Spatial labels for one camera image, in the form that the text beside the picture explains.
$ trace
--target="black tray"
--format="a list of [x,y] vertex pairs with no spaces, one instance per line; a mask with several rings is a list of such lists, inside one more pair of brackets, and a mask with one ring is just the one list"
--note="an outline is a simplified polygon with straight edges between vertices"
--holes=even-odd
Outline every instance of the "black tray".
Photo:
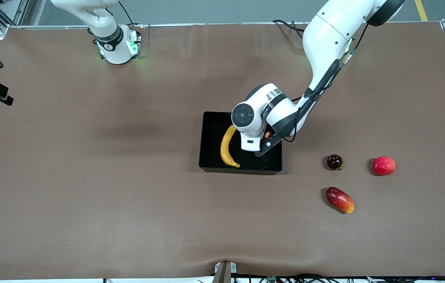
[[230,153],[240,168],[224,164],[221,159],[221,141],[231,125],[229,112],[203,113],[199,166],[205,172],[275,175],[282,171],[282,142],[261,157],[240,148],[240,133],[237,131],[230,142]]

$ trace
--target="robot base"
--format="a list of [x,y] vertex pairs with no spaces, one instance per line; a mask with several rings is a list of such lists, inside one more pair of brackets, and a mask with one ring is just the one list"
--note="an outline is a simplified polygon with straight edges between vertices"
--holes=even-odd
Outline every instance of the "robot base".
[[131,59],[138,59],[140,40],[142,39],[136,30],[126,25],[119,25],[119,27],[123,30],[123,39],[114,51],[107,51],[99,45],[102,59],[113,64],[124,64]]

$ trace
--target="table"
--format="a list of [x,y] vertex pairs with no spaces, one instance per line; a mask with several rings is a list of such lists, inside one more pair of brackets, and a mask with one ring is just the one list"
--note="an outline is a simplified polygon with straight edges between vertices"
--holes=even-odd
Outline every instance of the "table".
[[[0,279],[241,274],[445,275],[445,32],[370,27],[276,176],[197,167],[204,111],[256,85],[289,97],[311,70],[275,25],[151,28],[141,56],[100,60],[86,30],[0,41]],[[339,154],[343,171],[323,166]],[[371,174],[378,156],[397,171]],[[336,186],[355,202],[326,204]]]

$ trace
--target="gray floor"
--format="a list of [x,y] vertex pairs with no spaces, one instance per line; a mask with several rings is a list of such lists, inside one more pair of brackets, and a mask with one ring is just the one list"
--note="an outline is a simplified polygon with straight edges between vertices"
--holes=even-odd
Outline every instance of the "gray floor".
[[[242,23],[269,22],[277,18],[285,21],[307,22],[326,0],[290,0],[285,4],[277,0],[121,0],[133,22],[142,24],[177,23]],[[429,21],[445,17],[444,0],[424,0]],[[118,23],[129,23],[120,6],[111,7]],[[38,11],[39,25],[82,25],[75,16],[62,11],[46,0]],[[420,21],[415,0],[406,0],[394,21]]]
[[[131,19],[141,24],[308,22],[327,0],[121,0]],[[129,20],[120,6],[109,8],[118,23]],[[414,0],[406,0],[394,21],[420,21]],[[81,21],[46,1],[39,25],[80,25]]]

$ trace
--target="yellow floor line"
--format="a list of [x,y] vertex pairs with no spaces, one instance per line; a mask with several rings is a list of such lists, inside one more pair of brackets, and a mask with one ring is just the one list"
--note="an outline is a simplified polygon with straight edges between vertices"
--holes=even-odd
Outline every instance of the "yellow floor line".
[[415,0],[416,8],[418,9],[418,14],[420,14],[420,19],[424,22],[428,21],[427,14],[425,14],[425,9],[423,8],[422,0]]

